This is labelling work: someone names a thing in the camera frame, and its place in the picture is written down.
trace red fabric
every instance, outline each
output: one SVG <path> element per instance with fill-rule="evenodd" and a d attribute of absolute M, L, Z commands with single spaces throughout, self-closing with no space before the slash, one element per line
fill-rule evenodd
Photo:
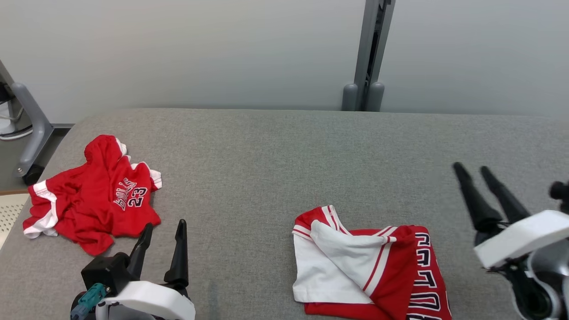
<path fill-rule="evenodd" d="M 157 171 L 153 179 L 145 163 L 132 168 L 114 136 L 95 138 L 85 148 L 85 159 L 82 166 L 47 179 L 45 188 L 38 189 L 40 183 L 28 188 L 33 206 L 24 233 L 55 207 L 53 228 L 88 254 L 99 255 L 112 245 L 111 235 L 138 237 L 147 223 L 160 224 L 150 206 L 151 192 L 162 183 Z M 55 205 L 42 198 L 46 193 L 57 198 Z"/>
<path fill-rule="evenodd" d="M 330 223 L 326 215 L 329 214 L 325 214 L 322 208 L 314 208 L 298 216 L 295 224 L 310 230 L 312 222 L 318 220 L 354 236 L 378 235 L 381 231 L 358 229 L 344 232 L 339 221 L 331 217 Z M 446 287 L 427 228 L 404 225 L 390 236 L 396 237 L 397 241 L 391 245 L 384 273 L 370 295 L 374 304 L 310 302 L 304 304 L 305 313 L 356 320 L 451 320 Z"/>

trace gray fabric tablecloth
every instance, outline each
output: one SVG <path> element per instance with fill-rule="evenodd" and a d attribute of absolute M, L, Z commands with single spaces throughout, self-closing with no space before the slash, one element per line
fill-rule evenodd
<path fill-rule="evenodd" d="M 132 162 L 162 172 L 162 217 L 143 280 L 161 282 L 178 220 L 188 222 L 196 319 L 324 319 L 292 296 L 296 216 L 333 204 L 348 229 L 420 224 L 432 236 L 455 319 L 517 319 L 508 283 L 485 274 L 451 168 L 481 187 L 488 165 L 532 212 L 557 208 L 549 185 L 569 178 L 569 130 L 559 120 L 438 114 L 131 109 L 90 117 L 61 142 L 43 178 L 84 163 L 85 145 L 113 134 Z M 487 199 L 497 202 L 485 188 Z M 63 237 L 30 240 L 21 223 L 0 251 L 0 314 L 67 319 L 92 259 Z M 117 239 L 108 252 L 130 252 Z"/>

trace clothing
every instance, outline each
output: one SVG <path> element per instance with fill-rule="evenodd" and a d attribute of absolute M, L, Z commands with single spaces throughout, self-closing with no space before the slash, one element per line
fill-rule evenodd
<path fill-rule="evenodd" d="M 115 237 L 138 237 L 147 223 L 160 224 L 150 194 L 162 187 L 160 172 L 130 163 L 126 146 L 101 135 L 85 147 L 86 163 L 28 188 L 31 217 L 24 234 L 58 234 L 90 255 L 107 250 Z"/>
<path fill-rule="evenodd" d="M 296 218 L 294 298 L 307 314 L 448 320 L 446 288 L 425 227 L 348 231 L 333 206 Z"/>

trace teal connector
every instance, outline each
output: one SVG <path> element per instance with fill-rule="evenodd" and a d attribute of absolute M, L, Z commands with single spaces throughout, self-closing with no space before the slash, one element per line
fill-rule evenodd
<path fill-rule="evenodd" d="M 84 320 L 89 311 L 91 311 L 97 303 L 101 302 L 110 290 L 103 284 L 94 284 L 79 299 L 76 307 L 71 310 L 71 320 Z"/>

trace gray partition foot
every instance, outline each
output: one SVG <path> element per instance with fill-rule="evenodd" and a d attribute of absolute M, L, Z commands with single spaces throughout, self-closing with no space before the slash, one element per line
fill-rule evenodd
<path fill-rule="evenodd" d="M 342 111 L 356 111 L 357 85 L 350 83 L 344 87 L 342 95 Z"/>
<path fill-rule="evenodd" d="M 50 135 L 53 132 L 53 127 L 25 85 L 21 83 L 13 83 L 10 87 L 30 117 L 32 127 L 34 128 L 34 132 L 32 132 L 31 138 L 22 152 L 20 161 L 18 165 L 16 165 L 13 173 L 13 176 L 15 177 L 23 177 L 28 173 L 28 170 L 34 164 L 43 146 L 50 138 Z"/>
<path fill-rule="evenodd" d="M 383 83 L 374 82 L 369 86 L 368 103 L 366 111 L 379 112 L 381 109 L 381 100 L 384 98 L 385 86 Z"/>

